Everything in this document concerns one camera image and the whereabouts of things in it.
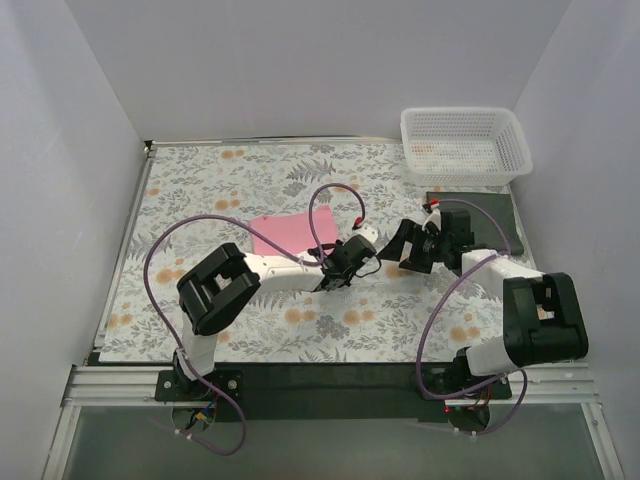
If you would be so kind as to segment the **pink t shirt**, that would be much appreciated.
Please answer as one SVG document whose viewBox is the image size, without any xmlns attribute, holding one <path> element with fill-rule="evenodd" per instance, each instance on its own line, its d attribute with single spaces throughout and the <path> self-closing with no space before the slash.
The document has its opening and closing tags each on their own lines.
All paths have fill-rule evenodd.
<svg viewBox="0 0 640 480">
<path fill-rule="evenodd" d="M 328 206 L 315 209 L 313 221 L 316 234 L 323 244 L 334 243 L 339 238 L 334 217 Z M 307 213 L 260 216 L 250 220 L 249 226 L 292 254 L 299 254 L 317 246 Z"/>
</svg>

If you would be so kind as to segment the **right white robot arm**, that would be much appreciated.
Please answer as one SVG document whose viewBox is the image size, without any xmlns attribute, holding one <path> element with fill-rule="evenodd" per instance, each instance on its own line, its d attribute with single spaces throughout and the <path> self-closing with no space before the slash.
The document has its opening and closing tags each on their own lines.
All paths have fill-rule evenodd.
<svg viewBox="0 0 640 480">
<path fill-rule="evenodd" d="M 543 273 L 512 262 L 506 253 L 475 241 L 465 209 L 425 208 L 423 223 L 401 221 L 378 253 L 402 269 L 428 274 L 441 263 L 457 279 L 454 292 L 472 280 L 502 303 L 502 333 L 458 351 L 440 373 L 430 373 L 416 355 L 419 391 L 434 399 L 475 397 L 508 374 L 531 365 L 582 359 L 589 341 L 575 286 L 566 273 Z"/>
</svg>

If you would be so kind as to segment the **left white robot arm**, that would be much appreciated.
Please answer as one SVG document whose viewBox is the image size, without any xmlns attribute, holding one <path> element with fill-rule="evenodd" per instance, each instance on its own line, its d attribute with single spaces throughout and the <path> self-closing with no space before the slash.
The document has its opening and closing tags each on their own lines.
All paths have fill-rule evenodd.
<svg viewBox="0 0 640 480">
<path fill-rule="evenodd" d="M 231 325 L 253 297 L 271 292 L 333 291 L 351 284 L 358 270 L 376 255 L 376 230 L 364 227 L 330 248 L 322 266 L 314 249 L 297 260 L 241 252 L 225 243 L 183 276 L 178 284 L 183 317 L 182 345 L 174 354 L 176 383 L 193 400 L 213 386 L 218 334 Z"/>
</svg>

